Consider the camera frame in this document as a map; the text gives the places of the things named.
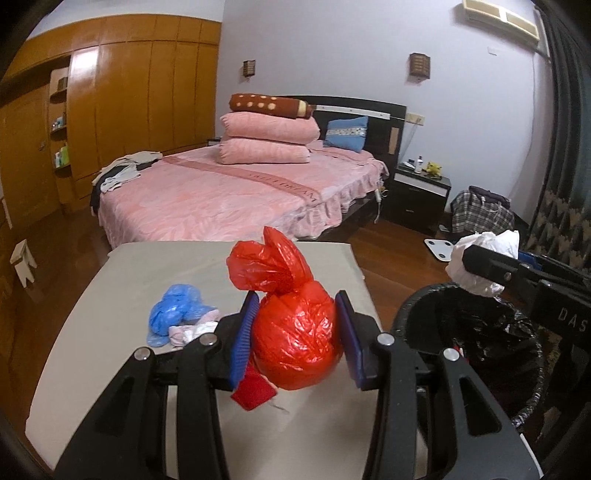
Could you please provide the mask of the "left wall lamp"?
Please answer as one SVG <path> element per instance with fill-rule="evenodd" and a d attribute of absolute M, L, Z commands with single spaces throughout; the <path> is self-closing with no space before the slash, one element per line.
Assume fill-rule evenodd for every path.
<path fill-rule="evenodd" d="M 256 60 L 244 60 L 242 62 L 242 77 L 250 78 L 256 75 Z"/>

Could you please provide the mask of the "small white stool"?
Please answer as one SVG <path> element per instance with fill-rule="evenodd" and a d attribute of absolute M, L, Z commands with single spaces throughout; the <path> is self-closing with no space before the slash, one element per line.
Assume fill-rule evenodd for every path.
<path fill-rule="evenodd" d="M 35 278 L 32 270 L 37 268 L 37 263 L 29 249 L 28 242 L 23 239 L 17 243 L 12 252 L 10 263 L 24 288 L 28 283 L 33 284 Z"/>

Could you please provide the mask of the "grey pink sock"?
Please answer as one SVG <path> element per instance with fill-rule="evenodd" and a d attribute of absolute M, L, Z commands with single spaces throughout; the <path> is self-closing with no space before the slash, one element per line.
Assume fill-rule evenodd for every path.
<path fill-rule="evenodd" d="M 197 324 L 186 324 L 179 326 L 170 326 L 168 329 L 169 343 L 176 348 L 183 348 L 191 341 L 201 335 L 213 333 L 217 328 L 216 321 L 207 321 Z"/>

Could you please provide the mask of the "white bathroom scale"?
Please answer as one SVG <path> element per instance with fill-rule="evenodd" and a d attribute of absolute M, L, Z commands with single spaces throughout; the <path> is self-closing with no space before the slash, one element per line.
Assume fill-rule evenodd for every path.
<path fill-rule="evenodd" d="M 424 244 L 436 260 L 444 263 L 451 261 L 453 244 L 443 239 L 425 239 Z"/>

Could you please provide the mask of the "clothes pile on bed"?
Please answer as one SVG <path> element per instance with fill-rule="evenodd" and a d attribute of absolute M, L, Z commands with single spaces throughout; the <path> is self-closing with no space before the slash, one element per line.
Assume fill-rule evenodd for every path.
<path fill-rule="evenodd" d="M 140 176 L 140 172 L 150 168 L 163 158 L 157 151 L 139 151 L 116 158 L 103 167 L 92 180 L 90 210 L 93 216 L 98 214 L 101 195 L 120 188 L 123 184 Z"/>

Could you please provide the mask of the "white plastic bag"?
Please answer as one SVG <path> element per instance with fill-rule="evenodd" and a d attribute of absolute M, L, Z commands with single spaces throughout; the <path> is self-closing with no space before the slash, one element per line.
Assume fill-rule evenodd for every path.
<path fill-rule="evenodd" d="M 471 294 L 498 297 L 520 265 L 519 243 L 517 230 L 465 236 L 453 247 L 446 273 Z"/>

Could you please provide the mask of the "air conditioner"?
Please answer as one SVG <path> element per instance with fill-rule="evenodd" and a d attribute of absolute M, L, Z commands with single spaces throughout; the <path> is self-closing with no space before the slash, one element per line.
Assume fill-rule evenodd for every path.
<path fill-rule="evenodd" d="M 462 6 L 469 20 L 503 30 L 527 45 L 539 45 L 540 34 L 534 22 L 486 1 L 463 0 Z"/>

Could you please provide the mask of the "plaid clothes pile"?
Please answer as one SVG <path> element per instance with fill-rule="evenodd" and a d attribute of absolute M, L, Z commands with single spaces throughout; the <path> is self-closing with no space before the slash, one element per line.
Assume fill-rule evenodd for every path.
<path fill-rule="evenodd" d="M 496 235 L 513 230 L 514 213 L 510 200 L 477 186 L 461 191 L 451 203 L 453 234 L 492 232 Z"/>

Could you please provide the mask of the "white lotion bottle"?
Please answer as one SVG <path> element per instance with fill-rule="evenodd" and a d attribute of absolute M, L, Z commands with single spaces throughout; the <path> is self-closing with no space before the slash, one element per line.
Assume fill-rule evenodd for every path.
<path fill-rule="evenodd" d="M 421 155 L 418 156 L 418 158 L 415 161 L 415 172 L 418 174 L 421 174 L 423 171 L 423 157 Z"/>

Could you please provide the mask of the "lower pink folded quilt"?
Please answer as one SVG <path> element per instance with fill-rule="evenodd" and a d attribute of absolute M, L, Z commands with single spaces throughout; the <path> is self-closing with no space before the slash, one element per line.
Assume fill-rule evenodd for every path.
<path fill-rule="evenodd" d="M 217 162 L 235 164 L 305 164 L 311 153 L 303 145 L 246 139 L 227 138 L 219 144 Z"/>

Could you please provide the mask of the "red plastic bag ball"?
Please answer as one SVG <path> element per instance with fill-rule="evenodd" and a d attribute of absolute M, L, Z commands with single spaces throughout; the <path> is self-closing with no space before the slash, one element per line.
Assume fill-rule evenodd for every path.
<path fill-rule="evenodd" d="M 237 242 L 226 265 L 235 288 L 263 293 L 252 323 L 259 373 L 283 390 L 327 378 L 342 357 L 337 308 L 294 242 L 266 226 L 262 241 Z"/>

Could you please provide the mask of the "black-lined trash bin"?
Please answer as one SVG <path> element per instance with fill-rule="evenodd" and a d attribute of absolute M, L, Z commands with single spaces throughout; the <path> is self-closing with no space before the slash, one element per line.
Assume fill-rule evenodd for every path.
<path fill-rule="evenodd" d="M 430 285 L 403 303 L 392 331 L 417 350 L 462 350 L 516 429 L 540 433 L 546 393 L 542 345 L 530 320 L 510 302 L 474 295 L 455 283 Z"/>

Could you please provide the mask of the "blue plastic bag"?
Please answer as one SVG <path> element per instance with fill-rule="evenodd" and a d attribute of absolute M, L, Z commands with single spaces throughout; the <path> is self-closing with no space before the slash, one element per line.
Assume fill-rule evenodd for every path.
<path fill-rule="evenodd" d="M 168 339 L 170 326 L 192 325 L 207 321 L 218 323 L 219 320 L 221 320 L 221 312 L 202 301 L 197 287 L 189 284 L 174 284 L 166 290 L 150 311 L 146 342 L 153 348 L 164 347 L 170 344 Z"/>

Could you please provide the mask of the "red cloth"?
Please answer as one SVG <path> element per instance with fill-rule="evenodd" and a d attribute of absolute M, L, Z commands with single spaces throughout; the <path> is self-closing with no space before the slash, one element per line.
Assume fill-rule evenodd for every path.
<path fill-rule="evenodd" d="M 253 359 L 249 359 L 245 375 L 230 398 L 245 411 L 252 411 L 276 397 L 277 390 L 269 380 L 260 374 Z"/>

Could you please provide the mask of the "wall lamp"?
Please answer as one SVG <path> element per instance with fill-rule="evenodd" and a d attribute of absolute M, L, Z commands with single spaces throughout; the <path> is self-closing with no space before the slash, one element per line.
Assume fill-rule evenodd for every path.
<path fill-rule="evenodd" d="M 430 79 L 431 57 L 424 53 L 411 53 L 409 56 L 409 75 L 419 80 Z"/>
<path fill-rule="evenodd" d="M 242 62 L 242 77 L 250 78 L 256 75 L 256 60 L 244 60 Z"/>

